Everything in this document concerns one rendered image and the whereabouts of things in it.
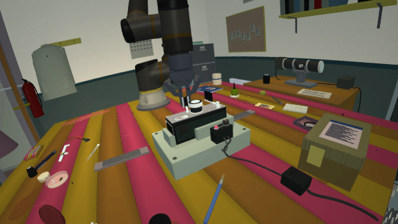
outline gray drawer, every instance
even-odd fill
[[[194,45],[191,55],[193,65],[216,61],[213,44]]]
[[[216,63],[208,63],[204,65],[194,65],[193,70],[195,74],[202,77],[201,83],[208,83],[213,81],[212,74],[216,73]]]

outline shelf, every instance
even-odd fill
[[[305,12],[296,12],[290,13],[286,15],[280,15],[279,18],[283,19],[295,19],[295,18],[302,18],[302,17],[311,17],[313,15],[325,15],[331,13],[338,13],[338,12],[348,12],[354,10],[364,10],[367,8],[379,8],[378,3],[382,6],[393,6],[397,5],[397,0],[372,0],[372,1],[365,1],[362,3],[352,3],[352,4],[343,4],[340,6],[333,6],[328,8],[320,8],[317,10],[310,10]]]

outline shelf bracket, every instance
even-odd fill
[[[292,19],[295,20],[295,22],[296,22],[296,33],[297,33],[297,18],[294,18],[294,17],[288,17],[288,18],[292,18]]]
[[[383,6],[378,3],[379,6],[379,20],[378,20],[378,29],[380,29],[380,23],[381,23],[381,13],[383,12]]]

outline lamp shade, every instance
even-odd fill
[[[0,159],[7,156],[18,147],[18,143],[0,131]]]

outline blue pencil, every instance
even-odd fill
[[[274,98],[274,100],[276,100],[276,101],[278,101],[280,104],[282,104],[282,102],[280,102],[279,100],[277,100],[275,97],[272,97],[272,98]]]
[[[210,218],[211,212],[213,211],[214,205],[216,204],[216,200],[217,200],[219,191],[221,190],[221,187],[222,187],[222,185],[223,185],[224,178],[225,178],[225,174],[223,174],[223,175],[221,176],[221,180],[220,180],[219,183],[218,183],[217,190],[216,190],[216,192],[215,192],[215,194],[214,194],[214,196],[213,196],[213,200],[211,201],[209,210],[207,211],[207,214],[206,214],[206,217],[205,217],[205,221],[203,221],[203,224],[207,224],[207,222],[209,222],[209,218]]]

